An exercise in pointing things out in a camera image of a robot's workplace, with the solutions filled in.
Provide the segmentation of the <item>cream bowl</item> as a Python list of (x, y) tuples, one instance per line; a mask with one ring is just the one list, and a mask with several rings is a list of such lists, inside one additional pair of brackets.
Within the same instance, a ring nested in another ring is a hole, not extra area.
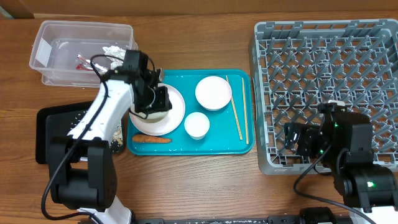
[(144, 123), (156, 123), (164, 119), (168, 115), (168, 113), (169, 113), (168, 111), (163, 111), (163, 112), (156, 112), (146, 115), (143, 112), (140, 113), (135, 112), (134, 105), (131, 105), (129, 115), (132, 121), (137, 120)]

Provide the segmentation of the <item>white cup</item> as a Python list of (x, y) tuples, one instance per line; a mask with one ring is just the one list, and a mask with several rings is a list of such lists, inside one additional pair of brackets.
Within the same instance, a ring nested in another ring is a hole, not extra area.
[(192, 139), (201, 140), (210, 129), (210, 120), (205, 114), (194, 112), (185, 118), (184, 128)]

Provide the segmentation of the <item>white tissue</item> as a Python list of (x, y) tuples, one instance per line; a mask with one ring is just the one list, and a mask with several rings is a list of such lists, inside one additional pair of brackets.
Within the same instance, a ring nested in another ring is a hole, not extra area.
[(103, 47), (104, 54), (110, 59), (111, 65), (110, 69), (115, 69), (123, 64), (125, 58), (126, 50), (118, 46), (112, 45), (110, 47)]

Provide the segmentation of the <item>food scraps and rice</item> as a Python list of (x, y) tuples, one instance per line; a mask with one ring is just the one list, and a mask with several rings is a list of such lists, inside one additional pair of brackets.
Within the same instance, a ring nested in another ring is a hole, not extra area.
[[(77, 126), (77, 124), (83, 119), (84, 115), (86, 114), (87, 110), (82, 110), (78, 112), (77, 115), (72, 119), (70, 129), (73, 129)], [(112, 136), (111, 140), (111, 147), (114, 148), (114, 151), (119, 151), (121, 147), (123, 147), (123, 122), (119, 121), (116, 130)]]

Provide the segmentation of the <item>red snack wrapper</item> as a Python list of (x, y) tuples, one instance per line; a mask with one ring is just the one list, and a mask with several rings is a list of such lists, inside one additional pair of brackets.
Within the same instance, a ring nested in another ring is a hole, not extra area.
[[(90, 60), (84, 58), (81, 54), (77, 55), (77, 59), (78, 59), (78, 65), (76, 66), (77, 70), (86, 70), (86, 71), (93, 70)], [(108, 71), (108, 68), (103, 67), (97, 63), (94, 63), (94, 67), (100, 73), (106, 73)]]

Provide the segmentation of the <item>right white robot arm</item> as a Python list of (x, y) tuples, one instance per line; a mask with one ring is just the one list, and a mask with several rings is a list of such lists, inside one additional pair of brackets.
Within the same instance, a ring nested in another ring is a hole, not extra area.
[(350, 112), (338, 103), (322, 103), (318, 111), (323, 115), (319, 125), (296, 122), (284, 125), (285, 148), (315, 159), (293, 188), (315, 166), (322, 164), (330, 170), (343, 202), (296, 193), (348, 210), (348, 223), (397, 221), (397, 180), (390, 169), (374, 163), (373, 126), (369, 117)]

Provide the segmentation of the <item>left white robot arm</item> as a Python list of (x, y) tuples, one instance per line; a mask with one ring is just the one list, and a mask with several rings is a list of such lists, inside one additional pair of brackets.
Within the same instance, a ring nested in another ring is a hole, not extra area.
[[(45, 148), (49, 182), (41, 211), (49, 220), (87, 216), (95, 223), (134, 223), (133, 212), (116, 196), (118, 181), (110, 148), (111, 139), (131, 109), (142, 118), (172, 109), (169, 94), (159, 86), (161, 69), (117, 68), (100, 75), (100, 89), (83, 119), (66, 136), (53, 137)], [(46, 199), (72, 210), (52, 216)]]

